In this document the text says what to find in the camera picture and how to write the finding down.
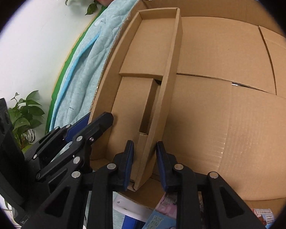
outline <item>silver rivet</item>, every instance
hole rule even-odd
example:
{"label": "silver rivet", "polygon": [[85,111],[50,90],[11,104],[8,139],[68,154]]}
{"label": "silver rivet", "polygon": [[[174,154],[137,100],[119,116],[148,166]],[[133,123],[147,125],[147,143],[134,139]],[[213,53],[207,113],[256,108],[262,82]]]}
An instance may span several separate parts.
{"label": "silver rivet", "polygon": [[74,172],[72,172],[71,176],[73,178],[78,178],[78,177],[80,177],[80,172],[79,171],[74,171]]}
{"label": "silver rivet", "polygon": [[218,177],[218,173],[215,172],[215,171],[210,172],[209,175],[210,175],[210,177],[213,178],[213,179],[216,179],[216,178]]}
{"label": "silver rivet", "polygon": [[108,164],[107,169],[115,169],[116,165],[114,163]]}
{"label": "silver rivet", "polygon": [[182,164],[175,164],[174,168],[177,169],[177,170],[182,170],[183,169],[183,165]]}
{"label": "silver rivet", "polygon": [[76,157],[73,159],[74,164],[78,164],[80,162],[80,157]]}

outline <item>metal pin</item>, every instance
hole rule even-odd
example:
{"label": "metal pin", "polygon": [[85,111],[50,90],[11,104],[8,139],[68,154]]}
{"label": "metal pin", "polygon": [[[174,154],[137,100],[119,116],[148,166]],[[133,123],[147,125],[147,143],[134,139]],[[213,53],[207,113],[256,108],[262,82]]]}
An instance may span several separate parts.
{"label": "metal pin", "polygon": [[218,177],[218,173],[215,172],[215,171],[210,172],[209,175],[210,175],[210,177],[213,178],[213,179],[216,179],[216,178]]}
{"label": "metal pin", "polygon": [[176,170],[182,170],[183,169],[183,165],[182,164],[175,164],[174,168]]}
{"label": "metal pin", "polygon": [[78,164],[80,162],[80,157],[76,157],[73,159],[74,164]]}
{"label": "metal pin", "polygon": [[116,165],[114,163],[108,164],[107,169],[115,169]]}
{"label": "metal pin", "polygon": [[80,172],[79,171],[74,171],[74,172],[72,172],[71,176],[73,178],[78,178],[78,177],[80,177]]}
{"label": "metal pin", "polygon": [[76,139],[76,141],[79,142],[79,141],[81,141],[82,139],[83,139],[83,136],[78,136],[77,139]]}

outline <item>cardboard box wall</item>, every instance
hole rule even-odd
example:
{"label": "cardboard box wall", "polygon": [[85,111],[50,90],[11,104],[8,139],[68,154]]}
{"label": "cardboard box wall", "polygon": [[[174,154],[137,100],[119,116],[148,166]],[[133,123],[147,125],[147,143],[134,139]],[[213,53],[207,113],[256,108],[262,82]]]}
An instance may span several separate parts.
{"label": "cardboard box wall", "polygon": [[[151,17],[142,11],[168,7],[148,12]],[[175,19],[158,18],[159,11]],[[148,41],[146,35],[157,32],[165,33]],[[109,111],[115,124],[93,145],[91,166],[109,163],[123,151],[123,141],[133,137],[141,145],[131,175],[130,188],[137,191],[124,195],[153,208],[163,194],[153,143],[162,138],[180,163],[204,174],[217,171],[248,204],[278,212],[286,201],[282,35],[256,0],[139,0],[115,40],[92,104],[91,120]],[[152,51],[159,40],[162,48]],[[164,65],[151,64],[153,57]],[[164,79],[166,59],[170,67]],[[159,127],[158,119],[151,128],[155,111],[156,116],[162,114],[163,129],[152,137]],[[137,124],[127,126],[131,121]],[[124,131],[133,136],[121,135]],[[148,137],[152,142],[147,144]]]}

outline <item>open cardboard tray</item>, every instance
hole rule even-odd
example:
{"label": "open cardboard tray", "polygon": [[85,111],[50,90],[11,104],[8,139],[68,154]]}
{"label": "open cardboard tray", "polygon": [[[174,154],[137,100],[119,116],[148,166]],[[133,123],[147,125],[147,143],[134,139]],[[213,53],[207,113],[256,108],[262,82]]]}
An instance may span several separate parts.
{"label": "open cardboard tray", "polygon": [[195,172],[217,171],[250,207],[286,201],[286,39],[256,0],[139,0],[111,49],[90,119],[112,112],[98,169],[135,143],[129,190],[163,195],[155,143]]}

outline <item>green strip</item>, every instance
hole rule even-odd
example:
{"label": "green strip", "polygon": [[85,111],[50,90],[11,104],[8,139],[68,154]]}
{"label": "green strip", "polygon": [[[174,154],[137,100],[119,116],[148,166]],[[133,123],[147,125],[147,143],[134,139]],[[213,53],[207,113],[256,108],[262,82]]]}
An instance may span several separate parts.
{"label": "green strip", "polygon": [[49,113],[48,113],[48,117],[47,117],[47,124],[46,124],[46,131],[45,131],[45,133],[49,132],[50,124],[51,124],[51,118],[52,118],[53,109],[54,109],[54,104],[56,102],[57,95],[58,95],[60,86],[61,86],[62,81],[63,81],[63,77],[64,77],[64,75],[65,75],[65,73],[67,71],[67,68],[69,67],[69,65],[71,63],[71,60],[72,60],[73,55],[75,53],[75,50],[77,49],[78,45],[83,40],[84,36],[86,35],[88,29],[91,27],[93,22],[104,12],[105,9],[106,9],[106,7],[102,6],[102,8],[101,8],[100,12],[98,13],[98,15],[94,18],[94,20],[90,23],[89,27],[86,29],[86,31],[83,32],[83,34],[80,36],[80,38],[76,42],[75,46],[73,47],[70,55],[68,56],[64,66],[63,66],[63,69],[62,69],[62,71],[61,71],[61,73],[60,73],[60,75],[58,77],[57,83],[55,85],[55,88],[54,88],[54,91],[53,91],[53,94],[52,94],[52,101],[51,101],[51,104],[50,104],[50,109],[49,109]]}

